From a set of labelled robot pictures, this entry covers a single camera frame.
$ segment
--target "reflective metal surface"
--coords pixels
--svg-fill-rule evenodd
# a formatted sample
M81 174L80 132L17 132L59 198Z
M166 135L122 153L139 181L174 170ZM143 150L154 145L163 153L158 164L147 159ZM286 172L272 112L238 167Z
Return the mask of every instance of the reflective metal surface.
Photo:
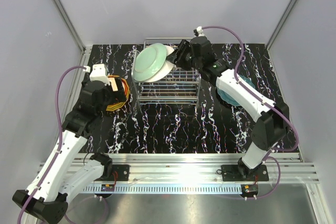
M262 185L260 195L270 190ZM79 195L70 208L88 195ZM103 223L317 223L304 185L280 185L260 200L227 199L225 195L112 195L110 213ZM77 224L92 224L103 213L103 203L87 200L68 213Z

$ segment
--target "metal dish rack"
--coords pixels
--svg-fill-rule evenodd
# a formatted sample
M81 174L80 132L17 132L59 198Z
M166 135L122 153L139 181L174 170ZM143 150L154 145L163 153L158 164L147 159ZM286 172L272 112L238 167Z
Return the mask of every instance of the metal dish rack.
M147 38L143 48L152 43L162 43L176 47L181 39L190 38ZM201 88L201 76L197 70L186 71L174 67L163 79L156 82L138 82L133 78L134 62L139 52L134 51L132 81L136 91L136 102L144 104L189 104L198 107L198 96Z

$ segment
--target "gray wall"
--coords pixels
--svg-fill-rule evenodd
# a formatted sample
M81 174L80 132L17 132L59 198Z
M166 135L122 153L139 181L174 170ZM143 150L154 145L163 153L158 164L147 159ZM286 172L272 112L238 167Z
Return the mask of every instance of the gray wall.
M0 0L0 219L16 223L12 202L55 144L54 95L80 52L51 0ZM61 88L64 107L72 77Z
M86 44L143 43L191 37L196 26L222 25L244 42L267 42L289 0L61 0ZM212 42L234 42L214 31Z
M303 157L314 162L336 221L336 1L299 0L271 48Z

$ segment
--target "white plate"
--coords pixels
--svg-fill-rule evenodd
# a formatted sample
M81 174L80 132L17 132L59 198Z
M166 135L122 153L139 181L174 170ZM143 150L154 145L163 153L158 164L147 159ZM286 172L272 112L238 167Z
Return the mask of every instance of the white plate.
M170 46L166 46L166 49L167 49L167 56L170 55L174 51L174 48L172 48ZM175 66L174 64L172 64L171 62L166 60L163 64L162 68L153 77L151 77L151 78L149 78L149 79L147 79L143 82L154 82L154 81L161 80L167 74L169 74L170 71L172 71L174 66Z

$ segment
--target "black marble surface with white veins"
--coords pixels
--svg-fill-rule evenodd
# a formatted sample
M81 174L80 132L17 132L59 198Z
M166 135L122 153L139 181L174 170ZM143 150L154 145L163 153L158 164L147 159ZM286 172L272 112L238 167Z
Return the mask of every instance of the black marble surface with white veins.
M282 100L278 82L264 44L245 45L238 73L249 78L256 89L276 102ZM106 112L101 125L81 152L103 153L243 153L251 144L255 123L242 107L219 103L215 88L202 80L199 105L147 104L137 106L131 78L133 51L142 45L94 45L89 64L104 63L109 74L125 78L130 100L117 112ZM239 44L213 44L217 57L234 67ZM290 148L292 132L279 143Z

